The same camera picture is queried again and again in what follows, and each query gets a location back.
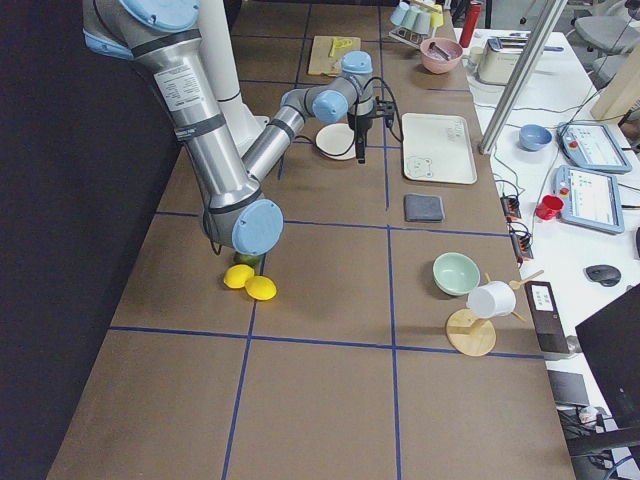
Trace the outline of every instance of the white cup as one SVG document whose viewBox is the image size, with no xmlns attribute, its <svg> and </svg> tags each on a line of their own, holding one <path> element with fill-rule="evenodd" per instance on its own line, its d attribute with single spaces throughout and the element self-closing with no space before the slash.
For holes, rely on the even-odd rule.
<svg viewBox="0 0 640 480">
<path fill-rule="evenodd" d="M 467 308 L 480 318 L 504 317 L 516 308 L 516 294 L 504 282 L 489 282 L 469 292 Z"/>
</svg>

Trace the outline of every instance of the red cup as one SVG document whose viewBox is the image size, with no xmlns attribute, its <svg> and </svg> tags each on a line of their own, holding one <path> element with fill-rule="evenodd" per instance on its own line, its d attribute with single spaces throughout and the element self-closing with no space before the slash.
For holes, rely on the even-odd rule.
<svg viewBox="0 0 640 480">
<path fill-rule="evenodd" d="M 542 202 L 536 207 L 536 216 L 542 220 L 551 220 L 560 213 L 564 207 L 564 202 L 560 197 L 555 195 L 545 195 Z"/>
</svg>

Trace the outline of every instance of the blue bowl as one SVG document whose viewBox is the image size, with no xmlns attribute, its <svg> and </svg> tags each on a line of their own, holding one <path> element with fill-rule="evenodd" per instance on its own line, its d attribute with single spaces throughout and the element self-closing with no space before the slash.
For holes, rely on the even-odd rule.
<svg viewBox="0 0 640 480">
<path fill-rule="evenodd" d="M 549 145 L 552 138 L 551 132 L 540 125 L 529 124 L 520 129 L 520 145 L 532 152 Z"/>
</svg>

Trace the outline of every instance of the computer mouse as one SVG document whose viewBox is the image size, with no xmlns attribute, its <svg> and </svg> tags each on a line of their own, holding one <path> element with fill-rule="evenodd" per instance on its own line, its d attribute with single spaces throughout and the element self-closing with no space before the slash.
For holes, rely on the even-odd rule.
<svg viewBox="0 0 640 480">
<path fill-rule="evenodd" d="M 598 282 L 603 287 L 613 287 L 622 278 L 620 270 L 612 265 L 591 265 L 584 269 L 584 273 L 589 280 Z"/>
</svg>

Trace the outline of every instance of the white plate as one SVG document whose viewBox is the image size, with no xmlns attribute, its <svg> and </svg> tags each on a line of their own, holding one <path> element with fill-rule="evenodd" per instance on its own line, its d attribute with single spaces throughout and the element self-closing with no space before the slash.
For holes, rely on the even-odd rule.
<svg viewBox="0 0 640 480">
<path fill-rule="evenodd" d="M 316 145 L 325 153 L 325 156 L 334 160 L 349 160 L 356 156 L 356 147 L 353 144 L 353 130 L 346 123 L 333 123 L 327 125 L 316 135 Z M 349 151 L 344 155 L 334 155 Z"/>
</svg>

